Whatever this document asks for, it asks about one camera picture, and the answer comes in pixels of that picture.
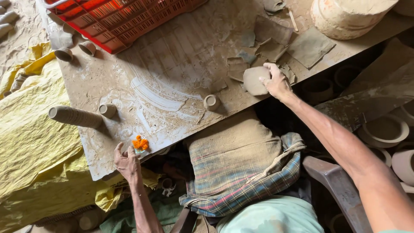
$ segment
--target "table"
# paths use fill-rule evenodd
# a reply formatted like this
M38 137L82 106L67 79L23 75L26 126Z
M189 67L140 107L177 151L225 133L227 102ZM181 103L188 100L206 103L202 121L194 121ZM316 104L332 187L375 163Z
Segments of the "table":
M286 2L299 34L312 26L312 0ZM96 112L100 104L112 102L118 109L119 116L104 119L105 126L98 130L79 127L93 180L116 170L113 150L120 141L129 146L136 135L146 137L150 150L142 154L144 161L267 97L251 96L240 83L226 78L226 59L247 50L239 38L243 30L253 28L256 15L267 17L262 0L209 0L140 37L119 54L98 49L90 57L75 47L72 63L60 61L73 107ZM287 11L271 19L292 27ZM413 25L414 18L390 12L368 34L335 41L336 46L310 70L288 54L280 62L286 62L300 82ZM216 95L223 104L218 112L209 112L202 100L210 94L207 87L221 78L227 87Z

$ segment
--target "yellow tarp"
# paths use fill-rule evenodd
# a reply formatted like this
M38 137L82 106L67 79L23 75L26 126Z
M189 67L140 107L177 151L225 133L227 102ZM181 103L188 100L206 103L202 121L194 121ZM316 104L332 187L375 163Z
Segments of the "yellow tarp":
M2 99L19 73L35 75ZM117 205L121 188L92 181L77 127L48 118L52 106L70 105L50 42L4 74L0 99L0 233L94 203ZM159 175L143 172L153 187Z

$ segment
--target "plaid cloth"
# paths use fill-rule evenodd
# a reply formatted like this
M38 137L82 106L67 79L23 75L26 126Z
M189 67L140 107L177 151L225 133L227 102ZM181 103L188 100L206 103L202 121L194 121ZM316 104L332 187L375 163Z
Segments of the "plaid cloth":
M253 110L218 122L187 144L195 178L179 201L208 217L227 216L288 188L299 178L306 147L297 133L272 135Z

